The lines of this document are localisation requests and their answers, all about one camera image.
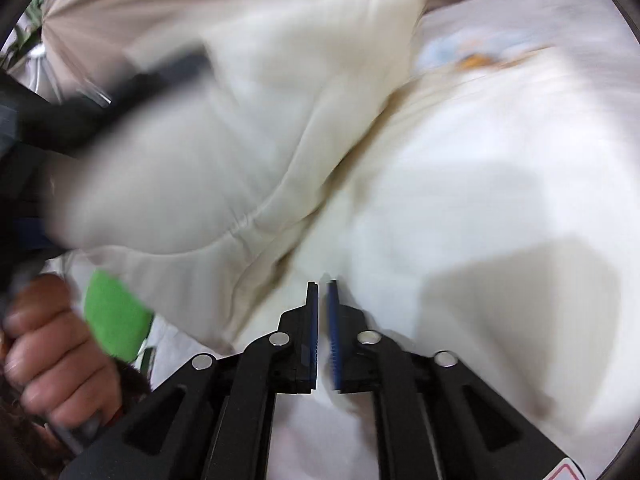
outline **finger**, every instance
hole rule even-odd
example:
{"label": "finger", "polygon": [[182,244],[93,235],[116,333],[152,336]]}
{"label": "finger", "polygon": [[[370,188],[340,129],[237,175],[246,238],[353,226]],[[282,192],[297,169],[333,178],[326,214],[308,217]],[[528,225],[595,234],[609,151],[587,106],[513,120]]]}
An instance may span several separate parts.
{"label": "finger", "polygon": [[49,421],[64,428],[77,428],[94,413],[108,422],[122,405],[120,380],[114,367],[104,367],[85,381],[65,402],[49,413]]}
{"label": "finger", "polygon": [[73,312],[65,312],[18,339],[9,350],[4,372],[14,385],[25,385],[90,338],[87,325]]}
{"label": "finger", "polygon": [[68,285],[55,274],[43,274],[18,293],[2,325],[7,335],[17,339],[69,309]]}
{"label": "finger", "polygon": [[27,384],[22,393],[22,405],[29,413],[43,415],[51,412],[110,362],[90,339]]}

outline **pillow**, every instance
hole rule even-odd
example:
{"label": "pillow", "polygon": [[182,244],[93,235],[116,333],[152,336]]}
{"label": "pillow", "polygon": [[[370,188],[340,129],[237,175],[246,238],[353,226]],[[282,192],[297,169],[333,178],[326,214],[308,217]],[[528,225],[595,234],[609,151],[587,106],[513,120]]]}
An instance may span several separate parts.
{"label": "pillow", "polygon": [[132,51],[139,66],[204,44],[212,73],[56,168],[50,232],[224,348],[327,177],[407,81],[424,4],[228,0],[151,34]]}

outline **white bedsheet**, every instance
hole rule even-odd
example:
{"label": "white bedsheet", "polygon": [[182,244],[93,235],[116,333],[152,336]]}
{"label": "white bedsheet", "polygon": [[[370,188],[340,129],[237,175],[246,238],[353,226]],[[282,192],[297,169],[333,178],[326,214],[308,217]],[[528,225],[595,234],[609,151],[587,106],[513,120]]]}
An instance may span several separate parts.
{"label": "white bedsheet", "polygon": [[[409,86],[338,170],[237,349],[307,280],[337,278],[408,349],[457,352],[594,479],[640,415],[640,49],[610,0],[470,0],[421,34],[478,27],[552,47]],[[161,319],[150,343],[155,384],[202,350]],[[319,359],[318,391],[276,404],[269,478],[376,478],[369,399],[331,391],[324,336]]]}

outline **silver rivet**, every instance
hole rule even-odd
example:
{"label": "silver rivet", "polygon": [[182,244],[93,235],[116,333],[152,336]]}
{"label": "silver rivet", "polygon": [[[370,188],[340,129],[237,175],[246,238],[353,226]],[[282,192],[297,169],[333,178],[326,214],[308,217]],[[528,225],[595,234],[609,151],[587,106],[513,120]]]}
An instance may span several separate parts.
{"label": "silver rivet", "polygon": [[381,339],[382,336],[375,330],[365,330],[358,334],[358,341],[363,345],[375,345],[376,343],[379,343]]}
{"label": "silver rivet", "polygon": [[191,360],[191,366],[193,366],[196,370],[206,370],[213,364],[213,359],[210,355],[200,354],[196,355]]}
{"label": "silver rivet", "polygon": [[438,352],[433,360],[436,361],[438,366],[442,366],[443,368],[449,368],[458,364],[458,356],[447,351]]}
{"label": "silver rivet", "polygon": [[284,346],[289,342],[289,334],[274,332],[269,336],[269,343],[274,346]]}

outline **green cloth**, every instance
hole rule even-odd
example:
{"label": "green cloth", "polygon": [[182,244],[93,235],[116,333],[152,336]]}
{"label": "green cloth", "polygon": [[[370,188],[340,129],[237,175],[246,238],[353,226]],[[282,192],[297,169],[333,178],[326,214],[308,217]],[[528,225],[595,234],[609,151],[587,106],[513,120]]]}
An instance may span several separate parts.
{"label": "green cloth", "polygon": [[119,280],[96,270],[86,292],[84,318],[107,354],[130,363],[149,334],[154,315]]}

